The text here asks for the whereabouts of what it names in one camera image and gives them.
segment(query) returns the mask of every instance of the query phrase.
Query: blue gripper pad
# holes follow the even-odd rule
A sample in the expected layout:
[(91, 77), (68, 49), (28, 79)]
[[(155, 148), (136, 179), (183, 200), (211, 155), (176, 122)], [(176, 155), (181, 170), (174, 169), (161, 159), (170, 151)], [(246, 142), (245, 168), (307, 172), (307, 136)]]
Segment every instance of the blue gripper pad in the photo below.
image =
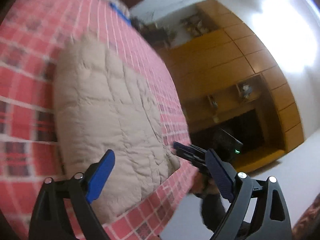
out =
[(231, 203), (235, 196), (233, 187), (235, 183), (236, 170), (230, 163), (223, 162), (213, 149), (205, 153), (205, 164), (214, 179), (221, 196)]
[(112, 150), (107, 150), (100, 162), (97, 163), (99, 166), (88, 181), (87, 194), (85, 195), (89, 204), (100, 196), (103, 186), (115, 166), (115, 162), (115, 153)]

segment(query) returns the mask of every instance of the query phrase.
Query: floor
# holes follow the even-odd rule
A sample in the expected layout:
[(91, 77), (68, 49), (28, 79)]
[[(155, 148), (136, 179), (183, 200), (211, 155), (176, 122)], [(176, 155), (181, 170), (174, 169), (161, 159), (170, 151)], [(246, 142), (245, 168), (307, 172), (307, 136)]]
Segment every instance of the floor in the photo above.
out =
[[(319, 19), (304, 0), (219, 1), (243, 20), (269, 49), (288, 80), (300, 112), (306, 141), (271, 166), (252, 174), (263, 180), (271, 175), (277, 177), (293, 226), (320, 192)], [(194, 10), (192, 5), (188, 6), (188, 9), (178, 8), (179, 11), (172, 9), (166, 18), (157, 20), (164, 25), (176, 25), (179, 14), (187, 15)], [(185, 34), (178, 38), (179, 42), (188, 39)], [(253, 204), (249, 206), (247, 220), (252, 215)], [(199, 208), (200, 199), (185, 197), (161, 238), (209, 239), (212, 233), (202, 224)]]

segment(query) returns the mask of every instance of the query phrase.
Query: checkered tablecloth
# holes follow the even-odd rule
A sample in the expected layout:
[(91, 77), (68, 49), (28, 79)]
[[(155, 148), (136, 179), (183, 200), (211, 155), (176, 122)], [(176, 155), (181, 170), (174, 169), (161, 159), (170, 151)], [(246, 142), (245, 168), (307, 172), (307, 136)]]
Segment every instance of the checkered tablecloth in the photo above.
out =
[[(17, 0), (0, 26), (0, 208), (22, 239), (44, 178), (64, 177), (52, 114), (52, 79), (66, 39), (79, 38), (87, 29), (147, 79), (159, 103), (164, 143), (189, 143), (167, 68), (108, 0)], [(148, 239), (163, 230), (195, 171), (187, 162), (181, 164), (146, 200), (104, 225), (111, 239)]]

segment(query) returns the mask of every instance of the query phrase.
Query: pink plaid fabric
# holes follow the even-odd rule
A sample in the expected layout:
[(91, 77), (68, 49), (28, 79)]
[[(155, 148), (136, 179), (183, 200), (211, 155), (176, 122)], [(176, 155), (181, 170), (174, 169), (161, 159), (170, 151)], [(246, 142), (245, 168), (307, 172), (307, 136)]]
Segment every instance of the pink plaid fabric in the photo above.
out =
[[(159, 103), (164, 143), (189, 143), (167, 68), (107, 0), (17, 0), (0, 26), (0, 208), (21, 239), (26, 239), (44, 178), (63, 178), (52, 79), (66, 39), (79, 38), (88, 29), (148, 81)], [(103, 225), (111, 239), (144, 240), (163, 230), (192, 183), (195, 168), (184, 160), (181, 164), (147, 199)], [(83, 238), (72, 210), (69, 213), (76, 234)]]

